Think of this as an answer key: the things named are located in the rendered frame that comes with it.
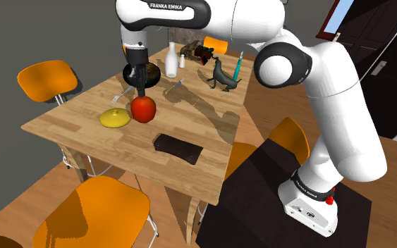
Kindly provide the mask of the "black bowl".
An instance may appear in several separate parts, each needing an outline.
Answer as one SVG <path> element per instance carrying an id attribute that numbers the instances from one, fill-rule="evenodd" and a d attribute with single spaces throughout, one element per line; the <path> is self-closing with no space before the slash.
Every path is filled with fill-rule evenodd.
<path id="1" fill-rule="evenodd" d="M 153 63 L 146 63 L 145 67 L 147 70 L 147 81 L 145 83 L 145 88 L 150 88 L 155 86 L 159 82 L 161 78 L 161 72 L 159 67 Z M 122 75 L 123 75 L 123 79 L 127 84 L 133 87 L 138 86 L 138 82 L 135 79 L 135 74 L 132 74 L 132 67 L 130 64 L 124 67 Z"/>

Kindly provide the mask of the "white bottle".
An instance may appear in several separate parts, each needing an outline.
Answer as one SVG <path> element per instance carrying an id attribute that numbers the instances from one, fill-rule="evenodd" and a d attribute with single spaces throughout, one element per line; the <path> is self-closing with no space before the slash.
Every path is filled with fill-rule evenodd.
<path id="1" fill-rule="evenodd" d="M 178 56 L 176 53 L 176 44 L 169 42 L 169 50 L 164 59 L 165 75 L 168 78 L 175 78 L 178 73 Z"/>

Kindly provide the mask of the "silver fork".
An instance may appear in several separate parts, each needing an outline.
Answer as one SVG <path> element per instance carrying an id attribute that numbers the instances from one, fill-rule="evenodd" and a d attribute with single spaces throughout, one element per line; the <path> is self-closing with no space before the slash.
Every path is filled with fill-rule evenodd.
<path id="1" fill-rule="evenodd" d="M 123 95 L 125 95 L 126 93 L 128 93 L 129 91 L 131 91 L 132 89 L 134 89 L 133 86 L 129 86 L 123 93 L 121 93 L 120 95 L 116 95 L 112 100 L 111 100 L 111 104 L 115 104 Z"/>

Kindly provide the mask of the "red apple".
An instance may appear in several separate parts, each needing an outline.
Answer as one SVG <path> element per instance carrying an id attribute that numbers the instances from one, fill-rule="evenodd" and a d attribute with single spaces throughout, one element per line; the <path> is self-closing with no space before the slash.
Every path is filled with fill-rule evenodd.
<path id="1" fill-rule="evenodd" d="M 131 101 L 130 109 L 133 118 L 139 123 L 150 122 L 157 111 L 154 100 L 147 96 L 134 98 Z"/>

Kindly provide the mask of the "brown animal figure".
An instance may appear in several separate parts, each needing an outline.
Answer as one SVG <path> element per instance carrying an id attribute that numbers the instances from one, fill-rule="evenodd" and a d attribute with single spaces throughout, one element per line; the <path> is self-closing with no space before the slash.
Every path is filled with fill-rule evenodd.
<path id="1" fill-rule="evenodd" d="M 199 40 L 195 40 L 181 48 L 180 55 L 184 55 L 185 58 L 188 58 L 193 61 L 199 61 L 201 58 L 195 55 L 195 49 L 200 45 Z"/>

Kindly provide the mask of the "yellow domed lid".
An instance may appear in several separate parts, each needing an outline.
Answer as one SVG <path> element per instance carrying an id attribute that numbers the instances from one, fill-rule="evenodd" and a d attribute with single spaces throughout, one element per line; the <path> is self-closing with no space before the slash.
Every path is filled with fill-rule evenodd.
<path id="1" fill-rule="evenodd" d="M 130 114 L 124 108 L 111 108 L 99 117 L 99 122 L 106 128 L 120 128 L 127 125 L 130 120 Z"/>

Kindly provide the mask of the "dark red and black object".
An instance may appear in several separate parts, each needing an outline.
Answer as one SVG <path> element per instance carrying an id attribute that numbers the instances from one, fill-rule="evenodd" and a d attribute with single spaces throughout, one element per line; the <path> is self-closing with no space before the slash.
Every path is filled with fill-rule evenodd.
<path id="1" fill-rule="evenodd" d="M 209 59 L 213 58 L 213 51 L 213 48 L 199 45 L 195 49 L 195 56 L 200 58 L 202 65 L 205 65 Z"/>

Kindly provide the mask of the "wooden dining table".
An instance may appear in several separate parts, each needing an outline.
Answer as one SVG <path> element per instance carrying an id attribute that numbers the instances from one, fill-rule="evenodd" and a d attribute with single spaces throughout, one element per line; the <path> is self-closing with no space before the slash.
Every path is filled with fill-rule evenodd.
<path id="1" fill-rule="evenodd" d="M 233 52 L 220 55 L 223 70 L 232 73 L 239 56 Z M 81 180 L 85 179 L 81 157 L 87 154 L 190 196 L 186 241 L 191 243 L 198 204 L 216 204 L 219 200 L 252 67 L 252 57 L 244 54 L 239 85 L 222 92 L 216 87 L 211 89 L 207 81 L 212 76 L 213 63 L 202 66 L 187 61 L 175 78 L 162 77 L 146 90 L 157 105 L 152 121 L 106 128 L 99 122 L 101 113 L 126 106 L 124 99 L 111 104 L 122 91 L 123 78 L 117 75 L 29 121 L 23 129 L 62 147 Z M 182 85 L 165 95 L 183 78 Z M 159 134 L 201 146 L 197 163 L 191 165 L 156 151 L 153 142 Z"/>

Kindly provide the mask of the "orange chair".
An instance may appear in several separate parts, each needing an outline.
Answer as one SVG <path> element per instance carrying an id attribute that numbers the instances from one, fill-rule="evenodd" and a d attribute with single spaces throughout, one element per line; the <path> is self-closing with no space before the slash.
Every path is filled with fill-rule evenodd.
<path id="1" fill-rule="evenodd" d="M 269 139 L 292 152 L 300 165 L 303 165 L 310 155 L 305 133 L 292 118 L 284 118 L 270 132 Z M 256 149 L 252 144 L 234 142 L 224 179 L 226 180 Z"/>
<path id="2" fill-rule="evenodd" d="M 146 222 L 158 236 L 150 201 L 108 176 L 80 184 L 38 227 L 32 248 L 132 248 Z"/>
<path id="3" fill-rule="evenodd" d="M 206 36 L 204 38 L 204 47 L 213 49 L 218 54 L 225 54 L 228 50 L 228 42 L 213 37 Z"/>
<path id="4" fill-rule="evenodd" d="M 73 70 L 62 60 L 44 61 L 28 66 L 19 72 L 17 80 L 23 91 L 36 102 L 57 97 L 62 99 L 61 94 L 78 86 Z"/>

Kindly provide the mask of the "dark green seal figure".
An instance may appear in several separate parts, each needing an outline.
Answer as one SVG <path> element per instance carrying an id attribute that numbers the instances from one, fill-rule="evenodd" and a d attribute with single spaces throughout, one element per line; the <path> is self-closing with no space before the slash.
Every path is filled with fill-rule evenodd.
<path id="1" fill-rule="evenodd" d="M 221 69 L 221 61 L 218 57 L 215 57 L 215 64 L 213 69 L 213 76 L 207 81 L 214 81 L 214 84 L 211 86 L 211 89 L 216 87 L 216 83 L 220 82 L 221 84 L 225 85 L 226 87 L 222 89 L 223 92 L 229 92 L 230 89 L 235 89 L 238 86 L 238 83 L 241 79 L 235 81 L 231 77 L 225 75 Z"/>

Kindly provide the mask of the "dark brown flat wallet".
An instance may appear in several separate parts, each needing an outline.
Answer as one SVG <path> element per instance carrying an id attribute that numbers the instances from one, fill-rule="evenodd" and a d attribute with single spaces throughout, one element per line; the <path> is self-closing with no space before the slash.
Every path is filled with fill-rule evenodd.
<path id="1" fill-rule="evenodd" d="M 154 149 L 183 159 L 191 165 L 195 165 L 197 163 L 203 150 L 201 146 L 166 134 L 158 135 L 154 140 Z"/>

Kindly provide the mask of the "teal pen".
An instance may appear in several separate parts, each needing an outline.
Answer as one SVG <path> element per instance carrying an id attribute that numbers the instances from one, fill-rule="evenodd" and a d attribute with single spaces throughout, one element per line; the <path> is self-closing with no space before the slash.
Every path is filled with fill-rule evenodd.
<path id="1" fill-rule="evenodd" d="M 237 66 L 236 66 L 236 69 L 235 69 L 234 74 L 233 74 L 233 80 L 234 81 L 238 80 L 238 74 L 239 74 L 239 71 L 240 71 L 242 60 L 243 60 L 243 51 L 240 53 L 240 56 L 239 56 L 238 62 L 237 62 Z"/>

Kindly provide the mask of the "dark robot stand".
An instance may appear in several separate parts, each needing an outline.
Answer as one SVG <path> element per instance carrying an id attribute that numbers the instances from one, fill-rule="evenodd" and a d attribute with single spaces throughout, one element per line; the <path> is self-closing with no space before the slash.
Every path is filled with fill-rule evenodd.
<path id="1" fill-rule="evenodd" d="M 338 226 L 323 237 L 285 214 L 278 186 L 298 167 L 295 156 L 267 139 L 223 183 L 197 234 L 199 248 L 366 248 L 371 201 L 336 186 Z"/>

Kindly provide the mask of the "red framed window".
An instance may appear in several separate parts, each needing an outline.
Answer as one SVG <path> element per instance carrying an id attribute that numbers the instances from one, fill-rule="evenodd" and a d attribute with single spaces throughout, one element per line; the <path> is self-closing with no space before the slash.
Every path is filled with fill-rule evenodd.
<path id="1" fill-rule="evenodd" d="M 316 38 L 333 40 L 354 0 L 335 0 Z"/>

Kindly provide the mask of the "dark panelled door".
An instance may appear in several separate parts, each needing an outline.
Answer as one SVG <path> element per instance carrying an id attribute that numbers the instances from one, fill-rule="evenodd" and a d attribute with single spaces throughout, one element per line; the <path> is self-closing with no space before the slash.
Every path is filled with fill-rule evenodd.
<path id="1" fill-rule="evenodd" d="M 397 135 L 397 0 L 354 0 L 338 31 L 378 135 Z"/>

